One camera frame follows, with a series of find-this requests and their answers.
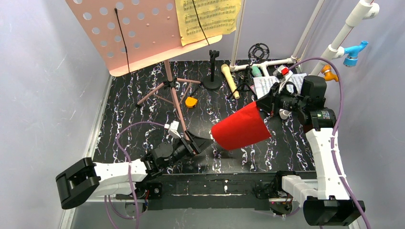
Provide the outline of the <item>white sheet music page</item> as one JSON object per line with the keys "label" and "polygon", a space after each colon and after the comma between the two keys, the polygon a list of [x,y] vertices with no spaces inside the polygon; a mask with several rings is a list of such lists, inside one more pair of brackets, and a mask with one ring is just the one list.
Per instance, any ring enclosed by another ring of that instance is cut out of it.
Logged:
{"label": "white sheet music page", "polygon": [[[297,93],[300,94],[301,87],[303,84],[303,79],[305,76],[307,76],[306,73],[293,74],[290,77],[289,82],[291,82],[294,85],[287,84],[286,85],[287,90],[289,92],[293,93],[296,89]],[[265,96],[269,92],[271,86],[273,86],[273,84],[278,83],[278,82],[279,82],[279,79],[275,76],[255,77],[254,86],[255,86],[255,92],[256,92],[257,99]]]}

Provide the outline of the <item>red sheet music page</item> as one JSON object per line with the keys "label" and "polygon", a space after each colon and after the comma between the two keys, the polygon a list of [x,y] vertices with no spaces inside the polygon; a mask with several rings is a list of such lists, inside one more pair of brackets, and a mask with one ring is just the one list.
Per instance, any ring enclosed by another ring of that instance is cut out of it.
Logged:
{"label": "red sheet music page", "polygon": [[263,121],[256,102],[238,110],[211,128],[214,140],[231,151],[267,140],[272,137]]}

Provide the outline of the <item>green microphone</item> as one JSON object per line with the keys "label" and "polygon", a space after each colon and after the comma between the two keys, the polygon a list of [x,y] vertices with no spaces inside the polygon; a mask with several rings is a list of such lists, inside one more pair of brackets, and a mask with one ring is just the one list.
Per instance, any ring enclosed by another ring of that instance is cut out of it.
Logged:
{"label": "green microphone", "polygon": [[263,77],[261,70],[257,66],[251,67],[251,73],[254,77]]}

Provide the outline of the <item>small black tripod stand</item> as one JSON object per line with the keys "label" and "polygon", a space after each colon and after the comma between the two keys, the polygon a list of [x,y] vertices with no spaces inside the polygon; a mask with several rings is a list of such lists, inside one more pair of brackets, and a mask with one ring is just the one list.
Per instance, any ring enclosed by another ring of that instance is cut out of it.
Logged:
{"label": "small black tripod stand", "polygon": [[254,67],[253,65],[262,63],[263,61],[267,61],[269,58],[269,53],[270,53],[269,47],[264,43],[256,43],[249,48],[248,50],[249,64],[245,68],[244,76],[243,78],[240,78],[241,82],[238,83],[236,89],[231,89],[231,94],[229,94],[226,99],[230,99],[231,97],[234,97],[236,99],[236,97],[234,96],[234,93],[236,91],[241,93],[251,92],[254,95],[254,98],[255,99],[257,98],[255,92],[252,90],[248,82],[251,76],[253,76],[252,75],[252,68]]}

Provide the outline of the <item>cream yellow microphone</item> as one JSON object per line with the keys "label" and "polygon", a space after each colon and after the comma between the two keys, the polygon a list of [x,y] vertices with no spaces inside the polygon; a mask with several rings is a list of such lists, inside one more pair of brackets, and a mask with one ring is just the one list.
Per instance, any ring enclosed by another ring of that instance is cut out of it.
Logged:
{"label": "cream yellow microphone", "polygon": [[221,72],[224,75],[224,77],[225,77],[225,79],[226,79],[226,81],[227,81],[227,83],[229,85],[229,88],[231,90],[231,97],[233,96],[234,99],[239,99],[240,95],[239,95],[239,92],[236,89],[236,84],[235,84],[234,79],[233,79],[233,77],[231,75],[230,67],[227,64],[223,64],[221,66]]}

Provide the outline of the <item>black microphone stand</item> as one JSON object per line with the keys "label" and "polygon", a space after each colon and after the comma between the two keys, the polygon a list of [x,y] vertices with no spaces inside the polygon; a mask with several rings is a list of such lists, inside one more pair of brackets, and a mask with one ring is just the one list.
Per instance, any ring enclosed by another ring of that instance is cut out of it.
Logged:
{"label": "black microphone stand", "polygon": [[209,50],[210,56],[210,75],[205,76],[202,80],[202,85],[206,90],[214,91],[221,87],[222,83],[220,79],[215,76],[215,60],[219,57],[219,51],[216,50]]}

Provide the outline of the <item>pink music stand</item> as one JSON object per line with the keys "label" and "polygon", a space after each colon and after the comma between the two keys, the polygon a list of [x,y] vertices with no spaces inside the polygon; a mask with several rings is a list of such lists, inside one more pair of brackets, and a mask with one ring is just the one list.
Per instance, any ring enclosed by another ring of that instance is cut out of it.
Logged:
{"label": "pink music stand", "polygon": [[68,0],[67,5],[103,58],[112,76],[123,76],[164,62],[167,86],[181,123],[184,122],[170,59],[221,40],[182,45],[173,0]]}

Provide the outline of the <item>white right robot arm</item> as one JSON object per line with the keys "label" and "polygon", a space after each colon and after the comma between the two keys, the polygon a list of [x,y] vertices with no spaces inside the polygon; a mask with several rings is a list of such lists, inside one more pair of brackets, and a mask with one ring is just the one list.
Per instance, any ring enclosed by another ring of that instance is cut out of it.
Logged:
{"label": "white right robot arm", "polygon": [[325,106],[327,83],[322,77],[307,75],[299,91],[294,86],[290,92],[286,85],[274,83],[256,104],[273,115],[281,116],[283,111],[297,114],[306,127],[318,188],[311,188],[296,172],[278,171],[266,189],[273,194],[284,192],[296,200],[311,226],[349,226],[365,211],[365,204],[350,196],[343,184],[343,170],[336,168],[341,163],[334,130],[337,116]]}

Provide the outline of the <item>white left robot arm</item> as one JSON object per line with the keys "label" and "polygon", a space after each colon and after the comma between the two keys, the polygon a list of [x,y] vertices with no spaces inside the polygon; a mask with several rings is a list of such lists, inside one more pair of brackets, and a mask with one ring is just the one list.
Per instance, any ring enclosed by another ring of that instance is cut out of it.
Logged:
{"label": "white left robot arm", "polygon": [[115,194],[128,195],[136,184],[144,184],[183,159],[193,157],[213,144],[213,140],[186,131],[188,139],[164,142],[140,159],[123,163],[97,163],[84,157],[55,178],[62,209],[76,208],[89,198]]}

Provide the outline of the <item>right robot arm base mount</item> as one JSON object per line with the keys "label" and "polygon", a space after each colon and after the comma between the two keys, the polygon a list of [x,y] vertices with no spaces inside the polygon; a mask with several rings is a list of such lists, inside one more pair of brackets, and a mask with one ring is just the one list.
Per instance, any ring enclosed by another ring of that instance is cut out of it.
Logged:
{"label": "right robot arm base mount", "polygon": [[253,188],[253,194],[257,199],[268,200],[270,210],[276,215],[287,215],[293,210],[293,197],[289,193],[279,189],[274,181],[256,183]]}

